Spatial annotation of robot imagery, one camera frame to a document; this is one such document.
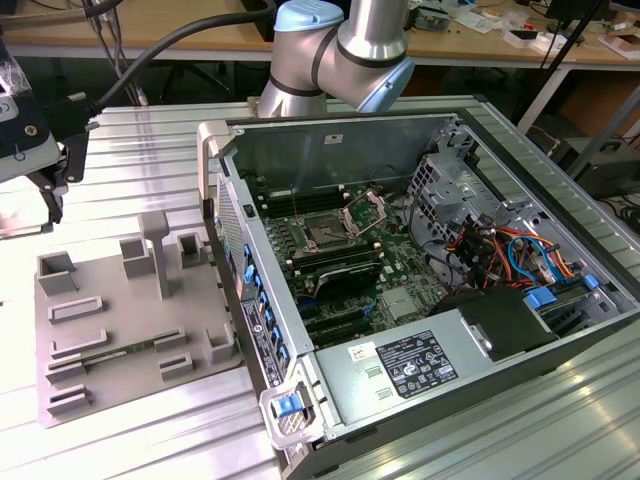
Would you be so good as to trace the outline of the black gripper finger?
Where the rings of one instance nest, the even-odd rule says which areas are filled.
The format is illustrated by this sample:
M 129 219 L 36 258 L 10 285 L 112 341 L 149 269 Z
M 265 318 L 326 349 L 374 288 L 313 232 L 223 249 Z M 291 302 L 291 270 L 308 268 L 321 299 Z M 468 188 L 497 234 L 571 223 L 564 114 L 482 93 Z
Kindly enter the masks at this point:
M 45 167 L 29 174 L 29 180 L 38 187 L 48 209 L 49 222 L 59 224 L 63 217 L 63 195 L 66 182 L 59 167 Z

